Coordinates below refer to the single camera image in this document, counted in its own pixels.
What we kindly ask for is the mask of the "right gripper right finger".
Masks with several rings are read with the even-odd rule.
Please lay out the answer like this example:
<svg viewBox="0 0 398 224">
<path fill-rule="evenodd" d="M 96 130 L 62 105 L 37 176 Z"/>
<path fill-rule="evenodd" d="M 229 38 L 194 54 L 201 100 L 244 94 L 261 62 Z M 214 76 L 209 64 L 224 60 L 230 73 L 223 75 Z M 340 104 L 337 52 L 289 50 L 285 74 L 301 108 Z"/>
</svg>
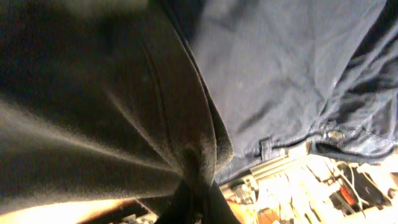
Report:
<svg viewBox="0 0 398 224">
<path fill-rule="evenodd" d="M 213 182 L 203 201 L 202 224 L 240 224 L 218 184 Z"/>
</svg>

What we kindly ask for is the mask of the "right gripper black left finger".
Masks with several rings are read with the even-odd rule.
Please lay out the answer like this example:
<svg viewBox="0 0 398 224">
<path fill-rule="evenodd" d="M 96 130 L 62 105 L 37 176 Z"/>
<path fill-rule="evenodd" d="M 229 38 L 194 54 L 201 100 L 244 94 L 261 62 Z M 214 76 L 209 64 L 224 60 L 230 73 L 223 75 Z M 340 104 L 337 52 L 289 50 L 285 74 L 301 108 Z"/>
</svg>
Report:
<svg viewBox="0 0 398 224">
<path fill-rule="evenodd" d="M 181 181 L 170 206 L 157 219 L 155 224 L 194 224 L 195 195 L 185 181 Z"/>
</svg>

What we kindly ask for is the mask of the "black t-shirt white lettering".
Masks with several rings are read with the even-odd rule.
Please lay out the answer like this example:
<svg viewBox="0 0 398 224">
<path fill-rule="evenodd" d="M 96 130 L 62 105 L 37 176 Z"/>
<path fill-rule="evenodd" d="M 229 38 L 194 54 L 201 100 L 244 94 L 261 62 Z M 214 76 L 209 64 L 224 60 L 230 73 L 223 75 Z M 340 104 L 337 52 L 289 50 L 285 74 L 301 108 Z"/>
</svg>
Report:
<svg viewBox="0 0 398 224">
<path fill-rule="evenodd" d="M 1 213 L 203 197 L 232 156 L 159 1 L 1 2 Z"/>
</svg>

